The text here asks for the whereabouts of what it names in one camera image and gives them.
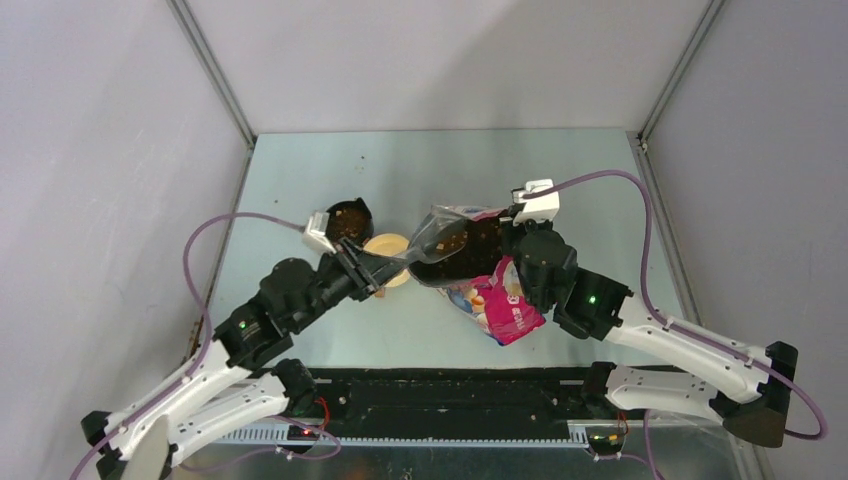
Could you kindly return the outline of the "pink blue cat food bag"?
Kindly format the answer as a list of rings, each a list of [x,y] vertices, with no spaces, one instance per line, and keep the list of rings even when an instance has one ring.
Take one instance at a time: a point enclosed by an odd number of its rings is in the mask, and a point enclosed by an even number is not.
[[[416,228],[412,240],[430,224],[442,225],[465,219],[476,220],[487,217],[500,219],[506,216],[506,213],[505,209],[436,205]],[[506,255],[489,277],[478,277],[460,285],[430,288],[439,291],[456,308],[471,318],[484,334],[501,346],[509,345],[525,337],[546,323],[542,313],[526,300],[513,261]]]

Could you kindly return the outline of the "translucent plastic scoop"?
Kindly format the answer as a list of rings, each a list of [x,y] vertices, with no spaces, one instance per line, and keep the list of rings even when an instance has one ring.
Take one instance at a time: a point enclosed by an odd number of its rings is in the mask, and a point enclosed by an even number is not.
[[[460,220],[442,225],[430,224],[409,242],[407,250],[393,260],[436,264],[462,251],[468,243],[467,222]]]

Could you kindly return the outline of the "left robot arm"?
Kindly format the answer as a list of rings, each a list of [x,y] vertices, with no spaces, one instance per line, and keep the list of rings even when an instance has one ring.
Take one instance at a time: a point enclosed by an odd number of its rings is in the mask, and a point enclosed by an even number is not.
[[[371,253],[342,240],[317,265],[278,262],[256,294],[153,391],[116,412],[81,421],[101,479],[165,479],[185,460],[262,418],[304,416],[316,403],[293,337],[345,299],[364,301],[417,261],[418,250]]]

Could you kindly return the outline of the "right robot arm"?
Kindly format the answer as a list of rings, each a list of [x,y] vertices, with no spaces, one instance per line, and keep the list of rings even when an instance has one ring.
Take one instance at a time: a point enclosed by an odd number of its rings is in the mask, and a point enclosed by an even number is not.
[[[785,342],[745,345],[647,306],[626,285],[577,264],[549,221],[500,220],[503,250],[529,305],[578,339],[637,349],[669,364],[645,370],[595,362],[583,384],[585,411],[661,410],[719,423],[751,444],[784,443],[798,351]]]

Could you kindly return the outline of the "cream cat-shaped pet bowl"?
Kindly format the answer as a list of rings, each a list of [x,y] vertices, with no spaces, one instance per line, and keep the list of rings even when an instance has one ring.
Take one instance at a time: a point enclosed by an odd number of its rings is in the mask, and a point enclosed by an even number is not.
[[[395,257],[407,250],[409,240],[396,233],[383,233],[369,239],[365,245],[365,251],[371,254],[376,254],[385,257]],[[395,288],[403,285],[410,279],[410,273],[407,269],[393,277],[386,285],[385,289]]]

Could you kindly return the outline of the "brown pet food kibble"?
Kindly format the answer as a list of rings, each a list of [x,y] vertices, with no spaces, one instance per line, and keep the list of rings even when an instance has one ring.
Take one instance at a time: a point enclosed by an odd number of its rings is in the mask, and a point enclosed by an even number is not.
[[[465,219],[462,231],[442,236],[436,247],[438,253],[448,253],[448,256],[436,263],[415,262],[409,267],[411,275],[420,283],[447,287],[489,277],[505,257],[500,219]]]

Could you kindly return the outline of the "black cat-shaped pet bowl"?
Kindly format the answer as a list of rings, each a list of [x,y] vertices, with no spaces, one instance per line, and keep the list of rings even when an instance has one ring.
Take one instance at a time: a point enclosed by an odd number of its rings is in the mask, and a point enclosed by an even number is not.
[[[372,212],[361,198],[338,202],[326,210],[326,237],[333,243],[347,238],[364,245],[374,234]]]

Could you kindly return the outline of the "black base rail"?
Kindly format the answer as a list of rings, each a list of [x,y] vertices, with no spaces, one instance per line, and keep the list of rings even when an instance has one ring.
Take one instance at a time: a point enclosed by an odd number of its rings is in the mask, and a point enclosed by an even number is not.
[[[339,439],[564,440],[570,422],[637,421],[585,388],[587,367],[312,368],[313,392],[285,410]]]

